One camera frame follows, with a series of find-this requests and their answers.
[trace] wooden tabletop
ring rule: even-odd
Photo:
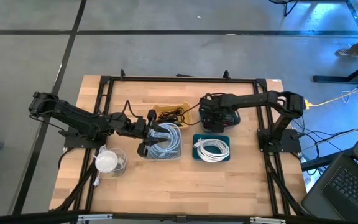
[[[77,107],[90,112],[98,92],[100,76],[86,75],[78,95]],[[283,91],[280,80],[267,80],[268,90]],[[115,81],[110,113],[121,111],[126,100],[137,115],[147,116],[153,105],[190,106],[197,104],[205,93],[223,92],[236,95],[253,94],[251,84],[243,83],[182,83]],[[231,159],[227,162],[195,161],[191,156],[192,136],[203,133],[200,125],[182,131],[181,158],[153,161],[137,153],[140,139],[113,134],[107,147],[119,147],[128,157],[127,169],[120,177],[101,175],[94,190],[92,212],[126,212],[193,215],[271,215],[267,175],[262,153],[259,152],[255,108],[239,109],[241,123],[222,133],[230,137]],[[126,115],[135,121],[127,111]],[[192,111],[193,121],[199,119]],[[278,113],[273,110],[274,119]],[[50,208],[59,206],[78,181],[84,149],[67,154],[58,172]],[[305,184],[299,160],[281,153],[285,183],[297,201],[305,196]],[[88,186],[81,199],[84,208]],[[282,212],[280,191],[276,186],[278,207]]]

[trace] teal tray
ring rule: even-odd
[[[218,140],[222,140],[224,143],[227,144],[227,146],[229,146],[229,150],[230,150],[230,139],[229,139],[228,136],[195,134],[195,135],[193,135],[193,145],[192,146],[194,146],[194,144],[196,144],[200,138],[201,139],[218,139]],[[221,153],[221,151],[219,149],[217,149],[216,147],[213,147],[213,146],[207,146],[207,147],[205,147],[205,150],[207,150],[208,152],[212,152],[212,153]],[[230,156],[231,156],[231,154],[229,154],[222,161],[229,161]],[[199,157],[199,155],[197,153],[197,148],[193,148],[193,159],[202,161],[202,159]]]

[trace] laptop keyboard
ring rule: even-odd
[[[358,208],[358,177],[352,172],[341,167],[329,184]]]

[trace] concrete floor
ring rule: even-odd
[[[358,0],[353,3],[358,13]],[[79,6],[80,0],[0,0],[0,29],[71,30]],[[92,0],[80,30],[358,31],[344,3],[302,1],[287,18],[282,12],[282,6],[261,0]],[[10,212],[39,126],[27,117],[32,93],[52,89],[67,41],[66,35],[0,36],[0,141],[5,143],[0,150],[0,215]],[[237,78],[282,79],[284,89],[318,103],[356,87],[311,81],[313,75],[346,76],[356,70],[358,58],[334,55],[356,42],[358,37],[345,36],[77,36],[59,96],[74,104],[83,75],[118,75],[122,68],[127,75],[199,77],[221,77],[228,69]],[[358,127],[358,95],[348,104],[338,100],[305,111],[304,118],[308,129],[329,133]],[[333,143],[347,149],[357,139],[354,133]],[[48,210],[63,140],[55,128],[48,129],[24,212]],[[301,139],[301,145],[312,142]],[[322,156],[334,152],[321,145]],[[316,157],[314,149],[304,154]]]

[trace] yellow cable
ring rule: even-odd
[[[357,89],[357,90],[354,90],[354,91],[351,91],[351,92],[349,92],[349,93],[346,93],[346,94],[343,95],[343,96],[339,96],[339,97],[337,97],[337,98],[334,98],[334,99],[332,99],[332,100],[328,100],[328,101],[325,101],[325,102],[322,102],[322,103],[319,103],[319,104],[312,104],[312,103],[310,103],[307,99],[305,99],[306,110],[308,110],[311,106],[321,106],[321,105],[330,103],[330,102],[332,102],[332,101],[336,101],[336,100],[338,100],[338,99],[341,99],[341,98],[344,97],[344,96],[349,96],[350,94],[353,94],[353,93],[356,93],[356,92],[358,92],[358,89]]]

